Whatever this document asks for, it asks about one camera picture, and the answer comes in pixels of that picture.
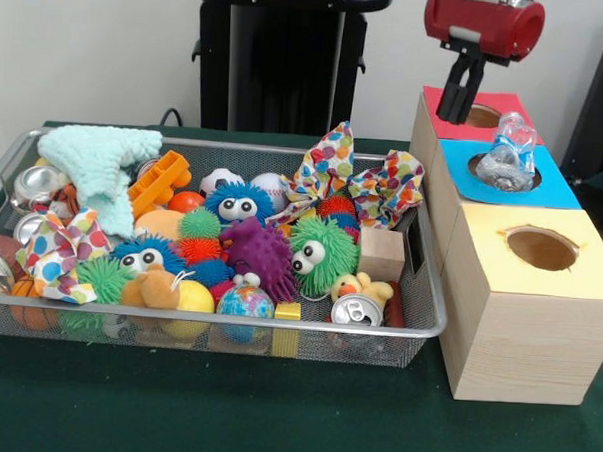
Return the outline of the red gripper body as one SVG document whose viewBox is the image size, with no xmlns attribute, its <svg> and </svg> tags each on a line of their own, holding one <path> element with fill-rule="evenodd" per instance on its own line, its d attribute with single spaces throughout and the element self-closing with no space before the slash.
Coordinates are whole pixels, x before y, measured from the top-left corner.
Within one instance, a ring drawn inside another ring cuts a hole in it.
<svg viewBox="0 0 603 452">
<path fill-rule="evenodd" d="M 426 33 L 443 48 L 500 63 L 525 59 L 545 24 L 535 0 L 427 0 L 424 17 Z"/>
</svg>

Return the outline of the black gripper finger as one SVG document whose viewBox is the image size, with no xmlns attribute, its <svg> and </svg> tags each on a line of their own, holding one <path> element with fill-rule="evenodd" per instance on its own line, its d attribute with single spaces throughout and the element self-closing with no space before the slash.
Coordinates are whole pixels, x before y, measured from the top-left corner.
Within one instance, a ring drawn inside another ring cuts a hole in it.
<svg viewBox="0 0 603 452">
<path fill-rule="evenodd" d="M 470 70 L 470 57 L 460 53 L 450 68 L 444 90 L 441 93 L 436 115 L 440 120 L 463 122 L 466 87 L 462 85 L 464 74 Z"/>
<path fill-rule="evenodd" d="M 463 124 L 469 115 L 475 96 L 481 86 L 486 61 L 482 55 L 461 54 L 458 63 L 461 69 L 457 79 L 459 91 L 457 93 L 458 111 L 455 115 L 456 125 Z"/>
</svg>

